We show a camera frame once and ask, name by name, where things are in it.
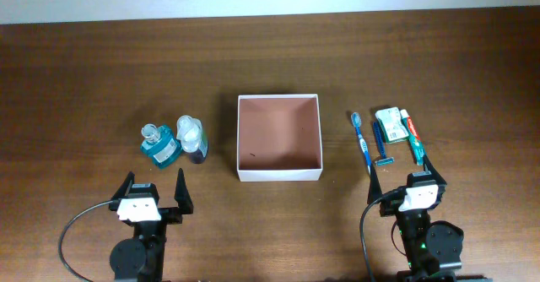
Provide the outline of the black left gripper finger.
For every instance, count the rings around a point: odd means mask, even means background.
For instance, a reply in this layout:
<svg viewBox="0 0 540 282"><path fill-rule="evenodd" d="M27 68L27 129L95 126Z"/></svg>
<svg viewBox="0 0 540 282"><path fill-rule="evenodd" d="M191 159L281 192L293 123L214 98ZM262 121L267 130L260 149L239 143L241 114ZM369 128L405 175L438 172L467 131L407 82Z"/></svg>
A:
<svg viewBox="0 0 540 282"><path fill-rule="evenodd" d="M111 200L120 200L124 198L128 194L131 186L133 185L134 179L135 179L135 174L132 171L129 171L127 173L126 179L119 186L116 192L112 195Z"/></svg>
<svg viewBox="0 0 540 282"><path fill-rule="evenodd" d="M181 168L177 173L174 200L182 214L193 214L193 202L186 186L184 171Z"/></svg>

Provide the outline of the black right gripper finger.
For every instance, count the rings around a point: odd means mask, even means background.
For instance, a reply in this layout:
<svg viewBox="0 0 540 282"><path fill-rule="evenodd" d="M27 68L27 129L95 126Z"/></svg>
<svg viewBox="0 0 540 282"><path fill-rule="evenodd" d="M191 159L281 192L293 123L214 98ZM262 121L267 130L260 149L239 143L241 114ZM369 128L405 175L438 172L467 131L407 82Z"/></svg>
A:
<svg viewBox="0 0 540 282"><path fill-rule="evenodd" d="M367 204L373 203L375 200L377 200L383 195L381 191L379 178L376 174L376 169L373 165L370 166L369 173L370 173L370 187L368 191Z"/></svg>
<svg viewBox="0 0 540 282"><path fill-rule="evenodd" d="M426 172L429 172L430 175L435 180L436 184L439 186L445 186L446 180L440 175L440 173L434 168L433 164L431 163L428 155L424 155L423 157L424 161L424 170Z"/></svg>

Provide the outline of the teal mouthwash bottle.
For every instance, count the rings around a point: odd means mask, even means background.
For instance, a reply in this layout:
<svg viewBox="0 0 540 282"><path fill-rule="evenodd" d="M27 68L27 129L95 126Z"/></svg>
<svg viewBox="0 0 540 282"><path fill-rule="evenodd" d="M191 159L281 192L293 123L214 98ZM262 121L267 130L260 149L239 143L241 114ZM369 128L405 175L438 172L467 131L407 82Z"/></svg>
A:
<svg viewBox="0 0 540 282"><path fill-rule="evenodd" d="M164 169L178 159L181 154L181 143L173 135L172 130L162 125L156 127L152 123L141 129L143 142L140 150L160 169Z"/></svg>

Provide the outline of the clear purple liquid bottle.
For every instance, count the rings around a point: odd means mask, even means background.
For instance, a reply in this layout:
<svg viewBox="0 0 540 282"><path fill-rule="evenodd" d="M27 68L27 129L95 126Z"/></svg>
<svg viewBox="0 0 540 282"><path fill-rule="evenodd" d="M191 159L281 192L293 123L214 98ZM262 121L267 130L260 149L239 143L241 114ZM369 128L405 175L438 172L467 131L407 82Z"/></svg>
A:
<svg viewBox="0 0 540 282"><path fill-rule="evenodd" d="M202 164L208 156L208 138L199 119L184 115L176 123L176 139L194 164Z"/></svg>

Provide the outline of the blue white toothbrush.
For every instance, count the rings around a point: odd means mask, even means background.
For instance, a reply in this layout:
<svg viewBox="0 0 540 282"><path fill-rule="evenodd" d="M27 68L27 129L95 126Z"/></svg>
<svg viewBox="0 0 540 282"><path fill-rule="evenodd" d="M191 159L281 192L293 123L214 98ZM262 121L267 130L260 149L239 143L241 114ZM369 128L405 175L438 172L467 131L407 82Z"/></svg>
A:
<svg viewBox="0 0 540 282"><path fill-rule="evenodd" d="M364 139L364 136L363 134L361 133L361 124L362 124L362 121L361 121L361 117L359 115L358 112L353 112L351 114L351 122L354 126L354 130L356 132L356 136L357 136L357 139L358 139L358 143L359 143L359 148L364 156L364 161L365 161L365 164L366 164L366 169L368 171L368 174L370 175L371 174L371 159L370 159L370 154L369 154L369 150L368 150L368 145Z"/></svg>

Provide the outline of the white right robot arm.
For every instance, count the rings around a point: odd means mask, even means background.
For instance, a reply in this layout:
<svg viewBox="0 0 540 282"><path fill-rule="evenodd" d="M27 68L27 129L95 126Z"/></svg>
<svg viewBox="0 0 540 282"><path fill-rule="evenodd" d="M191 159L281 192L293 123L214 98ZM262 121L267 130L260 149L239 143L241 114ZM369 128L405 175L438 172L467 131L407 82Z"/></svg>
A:
<svg viewBox="0 0 540 282"><path fill-rule="evenodd" d="M447 182L427 156L423 160L422 171L409 174L406 185L387 193L381 191L375 167L370 167L368 206L359 229L364 229L368 210L378 205L380 216L393 216L400 231L408 269L397 272L398 281L455 281L462 267L464 232L447 221L431 220L429 211L441 203Z"/></svg>

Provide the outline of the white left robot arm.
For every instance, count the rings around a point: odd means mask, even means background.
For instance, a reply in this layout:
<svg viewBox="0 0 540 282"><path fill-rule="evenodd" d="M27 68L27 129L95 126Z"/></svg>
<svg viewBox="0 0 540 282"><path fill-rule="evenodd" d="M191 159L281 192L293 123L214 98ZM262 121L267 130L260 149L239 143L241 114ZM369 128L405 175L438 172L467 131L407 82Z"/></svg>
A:
<svg viewBox="0 0 540 282"><path fill-rule="evenodd" d="M133 228L132 237L111 250L109 263L115 281L162 280L167 227L181 224L183 217L194 210L182 169L178 170L174 200L175 207L161 208L157 187L153 183L137 184L135 175L127 174L109 207L121 222Z"/></svg>

